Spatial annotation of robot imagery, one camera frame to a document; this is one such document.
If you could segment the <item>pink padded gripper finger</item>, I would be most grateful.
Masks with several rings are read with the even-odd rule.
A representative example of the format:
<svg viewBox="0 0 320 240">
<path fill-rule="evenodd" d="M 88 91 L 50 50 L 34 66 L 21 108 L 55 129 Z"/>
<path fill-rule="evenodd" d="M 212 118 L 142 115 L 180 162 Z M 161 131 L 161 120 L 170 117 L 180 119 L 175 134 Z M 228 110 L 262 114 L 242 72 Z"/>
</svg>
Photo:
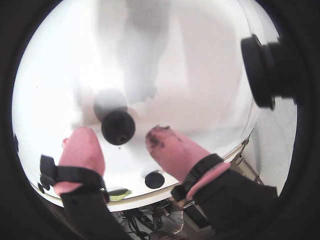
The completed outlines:
<svg viewBox="0 0 320 240">
<path fill-rule="evenodd" d="M 40 182 L 61 198 L 73 227 L 85 240 L 129 240 L 107 207 L 110 196 L 103 180 L 105 160 L 95 132 L 77 128 L 63 141 L 58 165 L 40 157 Z"/>
<path fill-rule="evenodd" d="M 276 187 L 241 175 L 230 162 L 168 126 L 152 128 L 145 144 L 161 168 L 179 181 L 172 197 L 198 205 L 216 240 L 248 240 L 257 217 L 278 198 Z"/>
</svg>

